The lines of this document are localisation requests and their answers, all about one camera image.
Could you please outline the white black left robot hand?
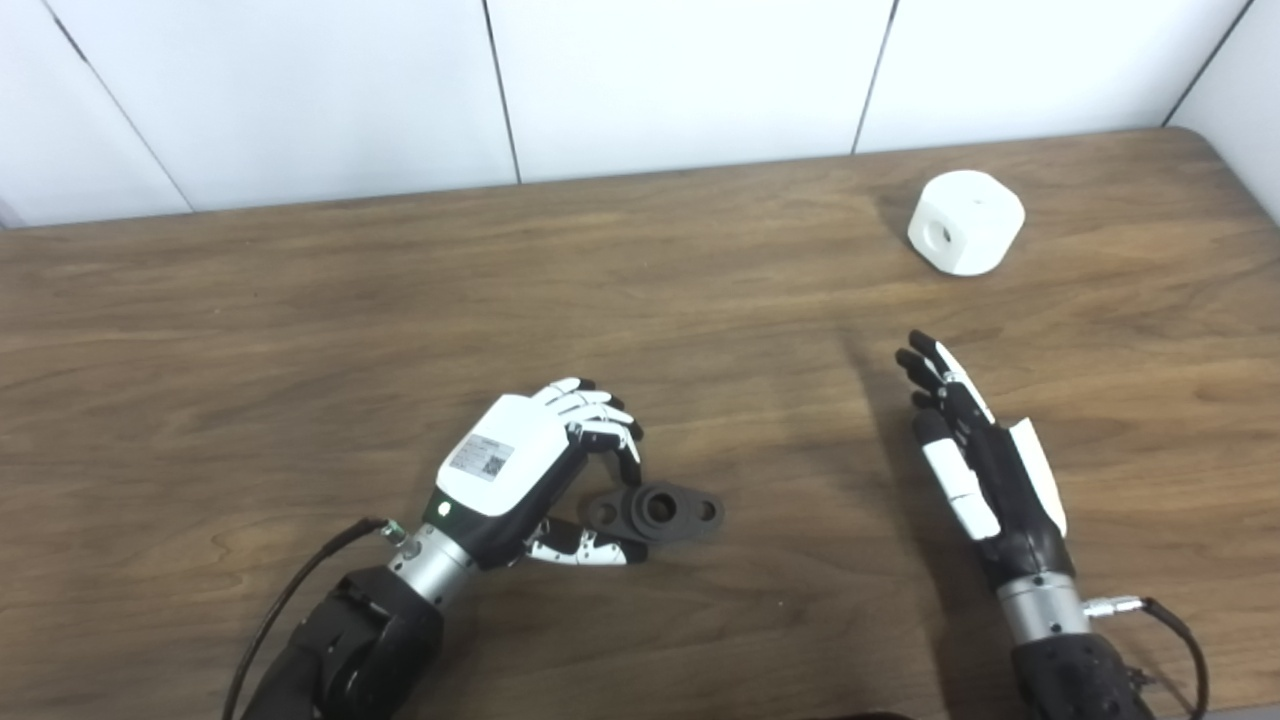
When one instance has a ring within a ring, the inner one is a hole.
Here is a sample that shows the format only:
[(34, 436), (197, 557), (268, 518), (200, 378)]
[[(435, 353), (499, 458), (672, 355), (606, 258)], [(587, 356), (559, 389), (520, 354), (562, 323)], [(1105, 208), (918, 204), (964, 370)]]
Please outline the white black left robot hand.
[(442, 462), (420, 529), (390, 561), (428, 605), (444, 609), (468, 580), (522, 559), (627, 566), (648, 547), (552, 516), (594, 454), (612, 454), (626, 486), (643, 478), (643, 429), (612, 393), (570, 377), (502, 395)]

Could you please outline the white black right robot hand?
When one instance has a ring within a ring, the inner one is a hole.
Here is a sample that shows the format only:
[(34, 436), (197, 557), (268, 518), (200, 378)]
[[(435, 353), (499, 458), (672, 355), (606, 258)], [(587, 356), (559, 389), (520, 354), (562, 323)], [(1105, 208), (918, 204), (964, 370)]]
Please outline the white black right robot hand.
[(1033, 423), (998, 421), (934, 337), (911, 331), (908, 342), (895, 361), (916, 387), (911, 430), (1015, 643), (1091, 634), (1065, 509)]

